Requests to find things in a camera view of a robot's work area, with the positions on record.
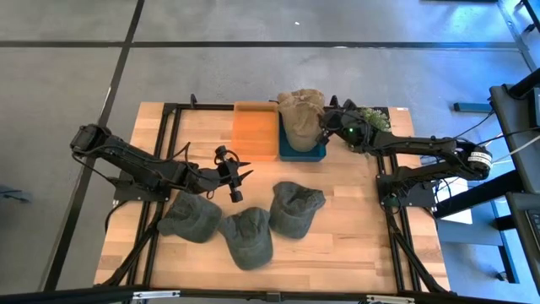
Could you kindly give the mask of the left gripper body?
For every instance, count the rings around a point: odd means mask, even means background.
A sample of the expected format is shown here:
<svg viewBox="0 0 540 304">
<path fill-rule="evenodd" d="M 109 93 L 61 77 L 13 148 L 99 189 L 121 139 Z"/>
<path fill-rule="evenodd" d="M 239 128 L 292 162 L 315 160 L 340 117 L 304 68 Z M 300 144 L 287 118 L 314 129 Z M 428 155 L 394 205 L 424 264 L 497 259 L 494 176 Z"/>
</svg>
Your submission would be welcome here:
<svg viewBox="0 0 540 304">
<path fill-rule="evenodd" d="M 219 185 L 228 185 L 231 189 L 237 188 L 241 185 L 240 175 L 238 170 L 240 168 L 240 162 L 234 158 L 228 158 L 224 160 L 215 160 L 216 170 L 219 173 Z"/>
</svg>

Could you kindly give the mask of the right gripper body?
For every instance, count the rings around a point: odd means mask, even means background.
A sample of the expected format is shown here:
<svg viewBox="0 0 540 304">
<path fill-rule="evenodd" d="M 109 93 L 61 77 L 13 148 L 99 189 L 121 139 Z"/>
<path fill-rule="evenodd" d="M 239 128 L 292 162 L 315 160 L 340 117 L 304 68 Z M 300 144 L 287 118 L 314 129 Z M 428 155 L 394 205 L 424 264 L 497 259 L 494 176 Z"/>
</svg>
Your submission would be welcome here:
<svg viewBox="0 0 540 304">
<path fill-rule="evenodd" d="M 357 105 L 347 99 L 341 108 L 330 112 L 329 128 L 332 131 L 345 129 L 353 132 L 363 122 L 364 117 L 360 115 Z"/>
</svg>

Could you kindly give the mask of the dark green cap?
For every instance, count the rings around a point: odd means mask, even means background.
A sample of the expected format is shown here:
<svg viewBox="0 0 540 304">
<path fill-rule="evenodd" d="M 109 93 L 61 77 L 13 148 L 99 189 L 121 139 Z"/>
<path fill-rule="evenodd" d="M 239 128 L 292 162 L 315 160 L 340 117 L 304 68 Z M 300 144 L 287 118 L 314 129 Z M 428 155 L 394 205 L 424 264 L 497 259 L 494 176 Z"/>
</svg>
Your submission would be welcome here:
<svg viewBox="0 0 540 304">
<path fill-rule="evenodd" d="M 179 193 L 157 229 L 163 236 L 175 235 L 189 242 L 204 243 L 218 229 L 222 215 L 222 209 L 205 197 Z"/>
<path fill-rule="evenodd" d="M 304 238 L 316 212 L 325 204 L 322 190 L 301 186 L 296 182 L 278 182 L 273 186 L 269 226 L 276 233 L 291 238 Z"/>
<path fill-rule="evenodd" d="M 235 265 L 241 270 L 259 269 L 273 258 L 273 240 L 267 210 L 250 207 L 223 218 L 223 235 Z"/>
</svg>

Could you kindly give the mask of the blue plastic bin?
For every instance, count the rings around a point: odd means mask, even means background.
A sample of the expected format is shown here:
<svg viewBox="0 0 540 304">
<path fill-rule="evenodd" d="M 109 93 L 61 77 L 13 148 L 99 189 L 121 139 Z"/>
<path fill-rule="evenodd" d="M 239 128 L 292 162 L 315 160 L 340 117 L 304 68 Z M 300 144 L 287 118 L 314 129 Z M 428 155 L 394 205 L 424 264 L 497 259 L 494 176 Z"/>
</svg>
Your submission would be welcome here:
<svg viewBox="0 0 540 304">
<path fill-rule="evenodd" d="M 282 116 L 279 116 L 278 156 L 281 161 L 319 162 L 323 160 L 326 155 L 326 147 L 320 144 L 316 145 L 308 152 L 299 152 L 293 149 L 286 136 L 283 118 Z"/>
</svg>

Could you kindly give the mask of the small green potted plant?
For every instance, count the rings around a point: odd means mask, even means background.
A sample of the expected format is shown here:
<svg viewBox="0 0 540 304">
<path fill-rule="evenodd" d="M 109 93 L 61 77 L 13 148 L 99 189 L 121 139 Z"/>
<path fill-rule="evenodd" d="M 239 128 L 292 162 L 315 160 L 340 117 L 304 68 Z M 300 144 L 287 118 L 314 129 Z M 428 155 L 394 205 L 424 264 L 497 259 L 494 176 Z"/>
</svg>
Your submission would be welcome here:
<svg viewBox="0 0 540 304">
<path fill-rule="evenodd" d="M 379 109 L 361 107 L 358 109 L 360 115 L 375 128 L 389 132 L 391 130 L 391 124 L 389 116 Z"/>
</svg>

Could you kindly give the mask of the orange plastic bin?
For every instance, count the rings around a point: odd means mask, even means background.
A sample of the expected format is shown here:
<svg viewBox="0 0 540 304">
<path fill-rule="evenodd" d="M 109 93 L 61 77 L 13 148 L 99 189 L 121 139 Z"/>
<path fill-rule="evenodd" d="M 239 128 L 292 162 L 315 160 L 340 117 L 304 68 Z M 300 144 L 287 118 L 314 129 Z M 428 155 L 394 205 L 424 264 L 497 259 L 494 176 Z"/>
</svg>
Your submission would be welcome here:
<svg viewBox="0 0 540 304">
<path fill-rule="evenodd" d="M 278 157 L 278 104 L 237 101 L 234 104 L 232 150 L 243 161 L 274 161 Z"/>
</svg>

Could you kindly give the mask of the blue bar on floor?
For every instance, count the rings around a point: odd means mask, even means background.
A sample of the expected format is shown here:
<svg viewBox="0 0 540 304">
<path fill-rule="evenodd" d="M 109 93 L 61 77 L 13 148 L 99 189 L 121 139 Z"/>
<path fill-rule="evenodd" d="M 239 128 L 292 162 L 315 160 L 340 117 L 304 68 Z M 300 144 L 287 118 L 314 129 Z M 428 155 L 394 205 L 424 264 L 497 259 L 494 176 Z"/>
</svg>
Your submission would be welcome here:
<svg viewBox="0 0 540 304">
<path fill-rule="evenodd" d="M 490 113 L 492 106 L 489 103 L 457 102 L 453 104 L 453 109 L 460 112 Z"/>
</svg>

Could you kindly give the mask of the black desk beam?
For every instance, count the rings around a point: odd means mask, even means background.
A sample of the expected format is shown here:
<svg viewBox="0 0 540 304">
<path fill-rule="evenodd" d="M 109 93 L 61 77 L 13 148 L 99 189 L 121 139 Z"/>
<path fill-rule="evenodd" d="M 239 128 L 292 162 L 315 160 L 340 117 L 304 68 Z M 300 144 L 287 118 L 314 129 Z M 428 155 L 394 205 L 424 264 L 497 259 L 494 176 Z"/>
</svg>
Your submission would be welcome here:
<svg viewBox="0 0 540 304">
<path fill-rule="evenodd" d="M 441 203 L 438 203 L 434 217 L 441 219 L 501 197 L 506 193 L 521 192 L 523 190 L 523 182 L 518 171 L 509 171 L 493 180 L 470 188 L 463 193 L 452 195 Z"/>
</svg>

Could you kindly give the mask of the grey side desk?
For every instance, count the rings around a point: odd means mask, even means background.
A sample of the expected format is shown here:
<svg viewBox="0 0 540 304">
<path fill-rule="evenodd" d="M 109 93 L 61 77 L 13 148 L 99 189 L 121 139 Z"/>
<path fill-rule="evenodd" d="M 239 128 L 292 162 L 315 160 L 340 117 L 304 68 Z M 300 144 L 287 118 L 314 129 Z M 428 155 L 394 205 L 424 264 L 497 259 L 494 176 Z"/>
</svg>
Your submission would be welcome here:
<svg viewBox="0 0 540 304">
<path fill-rule="evenodd" d="M 499 118 L 509 150 L 513 151 L 539 137 L 526 148 L 511 156 L 521 177 L 524 189 L 529 193 L 540 194 L 540 130 L 531 130 L 529 122 L 529 101 L 514 99 L 507 94 L 505 87 L 493 86 L 489 89 L 491 105 Z"/>
</svg>

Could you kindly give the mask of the dark object on floor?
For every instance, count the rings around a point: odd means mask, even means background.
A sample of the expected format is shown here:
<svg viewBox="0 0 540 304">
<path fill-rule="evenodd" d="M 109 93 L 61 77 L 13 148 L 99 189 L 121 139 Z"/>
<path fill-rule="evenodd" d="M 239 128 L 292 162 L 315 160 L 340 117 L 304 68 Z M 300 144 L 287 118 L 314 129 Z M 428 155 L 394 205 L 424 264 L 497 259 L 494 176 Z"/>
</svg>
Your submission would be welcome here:
<svg viewBox="0 0 540 304">
<path fill-rule="evenodd" d="M 15 199 L 22 203 L 29 203 L 32 200 L 32 194 L 0 184 L 0 200 L 3 199 Z"/>
</svg>

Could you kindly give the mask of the black keyboard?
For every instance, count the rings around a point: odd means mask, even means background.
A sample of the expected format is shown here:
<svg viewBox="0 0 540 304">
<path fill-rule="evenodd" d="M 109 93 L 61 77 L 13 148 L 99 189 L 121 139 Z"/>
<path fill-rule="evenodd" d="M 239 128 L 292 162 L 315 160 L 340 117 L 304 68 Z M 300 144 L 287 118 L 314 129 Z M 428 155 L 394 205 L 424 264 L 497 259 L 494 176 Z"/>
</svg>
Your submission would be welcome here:
<svg viewBox="0 0 540 304">
<path fill-rule="evenodd" d="M 540 209 L 528 209 L 525 214 L 537 248 L 540 251 Z"/>
</svg>

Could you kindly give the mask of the black aluminium table frame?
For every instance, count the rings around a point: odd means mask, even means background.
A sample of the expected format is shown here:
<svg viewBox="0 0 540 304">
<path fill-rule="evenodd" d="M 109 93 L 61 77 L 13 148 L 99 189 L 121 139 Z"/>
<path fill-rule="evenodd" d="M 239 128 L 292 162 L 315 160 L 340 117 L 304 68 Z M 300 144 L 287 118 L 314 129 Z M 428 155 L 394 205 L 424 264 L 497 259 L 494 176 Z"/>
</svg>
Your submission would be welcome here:
<svg viewBox="0 0 540 304">
<path fill-rule="evenodd" d="M 131 144 L 154 152 L 165 103 L 142 102 L 132 130 Z M 214 151 L 232 146 L 233 106 L 179 105 L 180 130 L 176 144 L 191 142 L 189 160 L 213 167 Z M 349 152 L 332 137 L 320 162 L 255 161 L 241 169 L 254 170 L 242 183 L 244 200 L 230 202 L 222 187 L 213 201 L 225 216 L 257 206 L 269 209 L 273 185 L 297 182 L 321 189 L 326 204 L 316 212 L 306 237 L 290 240 L 273 234 L 273 259 L 255 270 L 241 270 L 233 262 L 224 238 L 196 244 L 177 236 L 158 236 L 149 285 L 176 290 L 257 290 L 307 292 L 394 293 L 397 281 L 384 211 L 378 203 L 375 157 Z M 124 204 L 112 216 L 105 236 L 94 283 L 109 279 L 131 251 L 140 226 L 143 203 Z M 449 290 L 435 223 L 426 211 L 407 208 L 413 247 L 437 283 Z"/>
</svg>

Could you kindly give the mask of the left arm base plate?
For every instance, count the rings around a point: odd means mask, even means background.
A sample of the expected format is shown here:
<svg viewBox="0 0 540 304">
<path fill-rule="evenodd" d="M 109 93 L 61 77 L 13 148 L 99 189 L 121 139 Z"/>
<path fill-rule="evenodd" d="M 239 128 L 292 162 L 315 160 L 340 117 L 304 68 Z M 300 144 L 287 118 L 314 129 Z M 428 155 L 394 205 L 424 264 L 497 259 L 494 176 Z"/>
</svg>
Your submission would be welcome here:
<svg viewBox="0 0 540 304">
<path fill-rule="evenodd" d="M 148 170 L 127 172 L 112 177 L 114 199 L 119 201 L 168 201 L 171 187 Z"/>
</svg>

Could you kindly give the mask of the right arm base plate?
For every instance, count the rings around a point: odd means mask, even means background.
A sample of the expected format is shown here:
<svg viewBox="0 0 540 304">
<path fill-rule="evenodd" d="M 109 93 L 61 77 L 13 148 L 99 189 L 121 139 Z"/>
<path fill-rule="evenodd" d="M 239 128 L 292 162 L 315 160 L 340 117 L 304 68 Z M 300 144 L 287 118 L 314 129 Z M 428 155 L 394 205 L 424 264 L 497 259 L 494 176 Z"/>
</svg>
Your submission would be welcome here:
<svg viewBox="0 0 540 304">
<path fill-rule="evenodd" d="M 391 175 L 378 175 L 375 180 L 382 206 L 397 208 L 435 206 L 433 182 L 417 182 L 411 178 L 395 181 Z"/>
</svg>

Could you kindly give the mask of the silver rail bracket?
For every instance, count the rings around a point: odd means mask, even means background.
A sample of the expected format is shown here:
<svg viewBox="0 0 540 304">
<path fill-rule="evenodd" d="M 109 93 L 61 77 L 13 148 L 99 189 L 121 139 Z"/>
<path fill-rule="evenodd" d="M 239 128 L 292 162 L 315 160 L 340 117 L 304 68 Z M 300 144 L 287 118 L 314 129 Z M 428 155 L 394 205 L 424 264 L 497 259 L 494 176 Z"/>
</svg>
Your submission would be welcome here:
<svg viewBox="0 0 540 304">
<path fill-rule="evenodd" d="M 400 296 L 367 295 L 368 304 L 416 304 L 413 298 Z"/>
<path fill-rule="evenodd" d="M 135 300 L 151 300 L 160 298 L 173 298 L 180 297 L 181 292 L 179 290 L 146 290 L 137 291 L 132 294 L 132 299 Z"/>
</svg>

